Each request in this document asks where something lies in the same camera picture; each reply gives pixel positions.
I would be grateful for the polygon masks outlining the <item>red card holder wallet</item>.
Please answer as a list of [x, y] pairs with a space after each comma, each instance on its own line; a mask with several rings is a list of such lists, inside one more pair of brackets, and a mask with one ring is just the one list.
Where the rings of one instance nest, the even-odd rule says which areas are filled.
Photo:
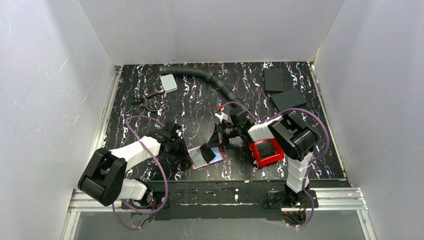
[[221, 147], [206, 148], [205, 145], [188, 150], [192, 160], [191, 169], [198, 170], [226, 159]]

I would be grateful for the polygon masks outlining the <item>red plastic tray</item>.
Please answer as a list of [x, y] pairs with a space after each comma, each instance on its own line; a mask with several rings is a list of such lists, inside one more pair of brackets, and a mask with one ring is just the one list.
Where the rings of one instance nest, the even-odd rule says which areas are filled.
[[285, 158], [285, 153], [275, 138], [248, 144], [258, 168], [269, 166]]

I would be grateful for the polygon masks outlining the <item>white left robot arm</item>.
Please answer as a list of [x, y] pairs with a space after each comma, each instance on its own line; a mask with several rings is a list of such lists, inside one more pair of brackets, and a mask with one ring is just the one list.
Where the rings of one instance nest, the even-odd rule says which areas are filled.
[[128, 179], [126, 173], [152, 158], [192, 164], [180, 125], [166, 121], [162, 128], [147, 133], [134, 143], [112, 150], [97, 149], [77, 187], [106, 207], [116, 200], [134, 200], [147, 206], [153, 201], [152, 189], [141, 180]]

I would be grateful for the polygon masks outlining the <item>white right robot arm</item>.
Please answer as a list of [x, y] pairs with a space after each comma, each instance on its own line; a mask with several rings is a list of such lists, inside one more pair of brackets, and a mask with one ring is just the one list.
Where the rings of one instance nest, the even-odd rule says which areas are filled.
[[262, 123], [253, 123], [247, 110], [235, 107], [229, 116], [218, 113], [220, 121], [209, 141], [199, 150], [209, 163], [216, 157], [213, 149], [224, 146], [230, 139], [240, 138], [249, 147], [252, 157], [259, 167], [264, 167], [281, 159], [288, 162], [288, 176], [285, 190], [298, 195], [309, 185], [308, 168], [318, 134], [305, 122], [299, 109], [288, 109], [286, 114], [276, 115]]

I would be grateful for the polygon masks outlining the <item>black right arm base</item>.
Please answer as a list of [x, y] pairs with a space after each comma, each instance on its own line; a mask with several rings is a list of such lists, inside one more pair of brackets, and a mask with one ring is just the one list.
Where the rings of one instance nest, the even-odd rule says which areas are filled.
[[319, 207], [318, 197], [314, 190], [294, 193], [288, 190], [269, 190], [262, 207], [268, 210], [288, 209], [282, 211], [282, 219], [286, 225], [297, 227], [304, 225], [307, 220], [307, 210]]

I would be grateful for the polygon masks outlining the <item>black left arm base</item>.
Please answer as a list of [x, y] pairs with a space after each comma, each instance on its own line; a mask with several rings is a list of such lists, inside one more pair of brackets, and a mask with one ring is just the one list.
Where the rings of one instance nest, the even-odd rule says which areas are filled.
[[129, 209], [124, 202], [138, 210], [156, 210], [165, 202], [164, 191], [149, 191], [141, 200], [125, 199], [121, 201], [122, 209]]

